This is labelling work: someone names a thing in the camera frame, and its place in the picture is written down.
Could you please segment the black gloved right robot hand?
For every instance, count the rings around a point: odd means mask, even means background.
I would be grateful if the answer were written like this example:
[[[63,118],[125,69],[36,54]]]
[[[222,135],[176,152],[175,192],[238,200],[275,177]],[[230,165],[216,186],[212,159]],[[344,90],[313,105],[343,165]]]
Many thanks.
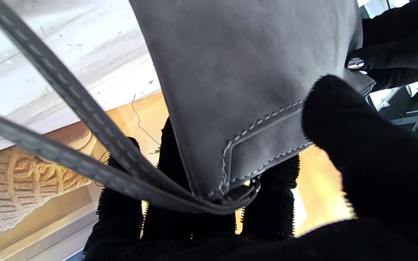
[[[418,261],[418,137],[385,121],[345,81],[327,75],[302,113],[306,138],[341,173],[355,218],[294,237],[292,189],[299,156],[260,176],[261,189],[234,232],[234,214],[192,215],[103,188],[86,261]]]

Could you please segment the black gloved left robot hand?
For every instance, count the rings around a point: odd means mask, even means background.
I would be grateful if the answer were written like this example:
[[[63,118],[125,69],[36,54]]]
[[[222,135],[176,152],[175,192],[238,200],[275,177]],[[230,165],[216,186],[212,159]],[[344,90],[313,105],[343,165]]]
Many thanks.
[[[362,48],[347,59],[363,61],[373,92],[418,82],[418,0],[363,19],[362,29]]]

